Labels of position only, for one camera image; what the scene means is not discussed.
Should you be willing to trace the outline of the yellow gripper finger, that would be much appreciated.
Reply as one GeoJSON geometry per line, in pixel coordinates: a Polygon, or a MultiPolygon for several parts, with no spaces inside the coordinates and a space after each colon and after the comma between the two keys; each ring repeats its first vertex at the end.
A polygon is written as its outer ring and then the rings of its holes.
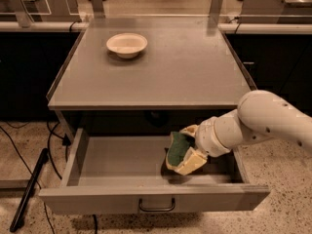
{"type": "Polygon", "coordinates": [[[194,149],[193,147],[189,147],[183,157],[183,160],[175,168],[175,172],[182,176],[186,176],[203,167],[206,163],[206,154],[202,153],[200,150],[194,149]]]}
{"type": "Polygon", "coordinates": [[[190,125],[190,126],[183,128],[179,132],[189,137],[195,137],[197,130],[198,130],[198,125],[190,125]]]}

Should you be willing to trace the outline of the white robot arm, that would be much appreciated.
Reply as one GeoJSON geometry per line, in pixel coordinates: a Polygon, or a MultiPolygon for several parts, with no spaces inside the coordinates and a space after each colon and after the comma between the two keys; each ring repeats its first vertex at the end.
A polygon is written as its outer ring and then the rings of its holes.
{"type": "Polygon", "coordinates": [[[171,133],[168,169],[186,176],[243,144],[281,138],[312,151],[312,118],[273,93],[255,90],[236,109],[171,133]]]}

